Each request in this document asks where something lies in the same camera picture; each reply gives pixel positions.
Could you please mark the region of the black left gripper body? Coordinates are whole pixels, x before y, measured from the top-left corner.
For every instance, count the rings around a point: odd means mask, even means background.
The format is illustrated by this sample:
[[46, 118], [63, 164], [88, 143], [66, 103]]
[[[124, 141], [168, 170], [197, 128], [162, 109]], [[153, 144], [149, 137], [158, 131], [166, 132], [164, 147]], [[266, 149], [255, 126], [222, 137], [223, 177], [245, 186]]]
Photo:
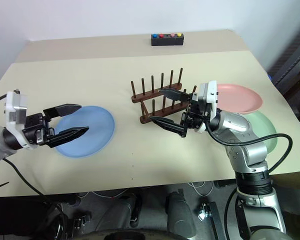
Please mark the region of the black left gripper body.
[[50, 143], [50, 138], [55, 135], [54, 128], [50, 127], [50, 121], [51, 117], [42, 113], [26, 117], [22, 132], [30, 144], [43, 146]]

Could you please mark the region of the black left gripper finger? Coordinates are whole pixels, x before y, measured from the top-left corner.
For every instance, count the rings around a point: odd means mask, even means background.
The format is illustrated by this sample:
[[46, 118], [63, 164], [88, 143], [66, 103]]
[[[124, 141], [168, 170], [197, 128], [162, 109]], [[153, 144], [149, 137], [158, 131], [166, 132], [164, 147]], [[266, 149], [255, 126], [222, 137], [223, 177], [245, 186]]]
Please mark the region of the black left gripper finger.
[[76, 112], [81, 107], [82, 106], [79, 104], [66, 103], [59, 106], [44, 109], [43, 113], [47, 118], [64, 117]]
[[47, 145], [50, 148], [55, 148], [81, 137], [88, 130], [88, 126], [68, 128], [60, 131], [58, 134], [49, 135], [44, 141], [44, 145]]

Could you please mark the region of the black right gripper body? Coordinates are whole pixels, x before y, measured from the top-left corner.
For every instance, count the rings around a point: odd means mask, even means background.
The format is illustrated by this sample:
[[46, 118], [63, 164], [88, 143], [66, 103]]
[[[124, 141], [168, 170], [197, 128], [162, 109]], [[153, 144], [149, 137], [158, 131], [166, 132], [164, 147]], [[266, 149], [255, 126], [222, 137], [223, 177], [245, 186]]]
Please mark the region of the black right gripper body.
[[186, 111], [182, 113], [180, 124], [185, 133], [189, 129], [203, 133], [206, 131], [206, 121], [210, 122], [210, 104], [194, 92], [190, 95]]

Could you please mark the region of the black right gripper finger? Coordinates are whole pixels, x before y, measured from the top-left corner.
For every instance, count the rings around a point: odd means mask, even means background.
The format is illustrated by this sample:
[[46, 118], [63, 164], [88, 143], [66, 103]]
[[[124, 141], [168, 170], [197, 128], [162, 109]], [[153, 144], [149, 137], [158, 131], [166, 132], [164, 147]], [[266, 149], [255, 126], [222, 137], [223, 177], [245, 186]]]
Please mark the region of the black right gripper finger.
[[161, 116], [149, 116], [149, 119], [162, 129], [178, 134], [180, 137], [185, 138], [187, 135], [187, 128], [175, 123], [173, 120]]
[[180, 101], [185, 103], [190, 100], [190, 95], [188, 93], [179, 90], [164, 88], [160, 89], [158, 92], [164, 95], [166, 98], [171, 99], [173, 101]]

